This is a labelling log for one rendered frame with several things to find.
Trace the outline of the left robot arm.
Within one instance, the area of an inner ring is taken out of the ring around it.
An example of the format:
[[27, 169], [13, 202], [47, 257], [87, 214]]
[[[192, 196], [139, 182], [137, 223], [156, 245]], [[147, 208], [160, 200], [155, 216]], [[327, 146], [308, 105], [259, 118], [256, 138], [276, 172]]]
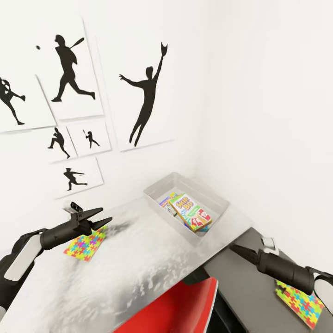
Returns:
[[97, 231], [112, 220], [110, 217], [97, 222], [88, 221], [103, 211], [103, 208], [83, 211], [73, 201], [65, 201], [62, 209], [69, 213], [68, 222], [56, 228], [43, 228], [20, 236], [12, 247], [12, 253], [0, 260], [0, 322], [42, 250], [49, 251], [81, 235], [90, 236], [92, 231]]

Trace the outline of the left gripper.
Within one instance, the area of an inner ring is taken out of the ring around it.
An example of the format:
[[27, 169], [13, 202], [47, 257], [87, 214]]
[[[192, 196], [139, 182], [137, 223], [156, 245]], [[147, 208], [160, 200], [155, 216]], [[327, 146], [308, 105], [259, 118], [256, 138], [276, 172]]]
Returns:
[[58, 225], [54, 230], [56, 240], [64, 244], [81, 235], [90, 236], [92, 231], [97, 231], [112, 220], [112, 217], [97, 222], [88, 221], [89, 218], [103, 211], [103, 208], [73, 213], [71, 220]]

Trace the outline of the jigsaw puzzle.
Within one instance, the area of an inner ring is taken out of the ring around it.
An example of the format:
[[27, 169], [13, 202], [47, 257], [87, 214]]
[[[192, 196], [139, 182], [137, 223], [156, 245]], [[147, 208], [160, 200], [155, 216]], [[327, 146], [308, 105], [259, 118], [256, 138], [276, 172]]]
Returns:
[[106, 236], [105, 232], [100, 233], [102, 229], [108, 229], [107, 225], [92, 231], [90, 236], [81, 235], [75, 238], [63, 254], [89, 262]]
[[277, 285], [286, 288], [284, 294], [281, 290], [275, 289], [277, 295], [313, 330], [324, 306], [315, 292], [308, 296], [291, 284], [286, 285], [279, 280], [276, 282]]

